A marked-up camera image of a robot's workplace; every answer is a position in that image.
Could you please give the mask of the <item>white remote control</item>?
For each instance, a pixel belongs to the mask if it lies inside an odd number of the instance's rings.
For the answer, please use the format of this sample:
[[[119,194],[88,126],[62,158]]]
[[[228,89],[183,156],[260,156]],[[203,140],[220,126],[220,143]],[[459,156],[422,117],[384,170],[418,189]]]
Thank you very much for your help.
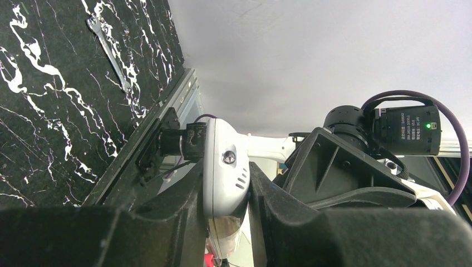
[[[226,121],[208,120],[203,167],[203,209],[209,242],[220,259],[239,245],[250,184],[248,138]]]

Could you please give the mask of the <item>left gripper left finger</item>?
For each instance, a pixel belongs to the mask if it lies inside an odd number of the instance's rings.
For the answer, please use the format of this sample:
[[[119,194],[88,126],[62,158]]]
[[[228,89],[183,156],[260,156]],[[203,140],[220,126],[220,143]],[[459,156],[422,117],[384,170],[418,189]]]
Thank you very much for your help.
[[[1,211],[2,266],[203,266],[203,163],[132,210]]]

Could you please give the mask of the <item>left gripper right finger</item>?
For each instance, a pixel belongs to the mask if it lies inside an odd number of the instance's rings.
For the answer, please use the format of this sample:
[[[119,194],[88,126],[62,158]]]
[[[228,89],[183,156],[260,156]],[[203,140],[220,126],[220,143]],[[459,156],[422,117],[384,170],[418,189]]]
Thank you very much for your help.
[[[316,211],[250,163],[255,266],[470,266],[471,227],[446,211]]]

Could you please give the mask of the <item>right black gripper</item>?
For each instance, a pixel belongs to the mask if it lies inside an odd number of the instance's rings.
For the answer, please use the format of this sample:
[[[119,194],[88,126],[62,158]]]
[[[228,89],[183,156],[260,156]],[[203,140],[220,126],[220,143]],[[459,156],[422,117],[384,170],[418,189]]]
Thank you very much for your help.
[[[414,191],[366,154],[355,138],[343,139],[319,127],[296,142],[285,165],[274,183],[313,209],[405,208],[417,200]]]

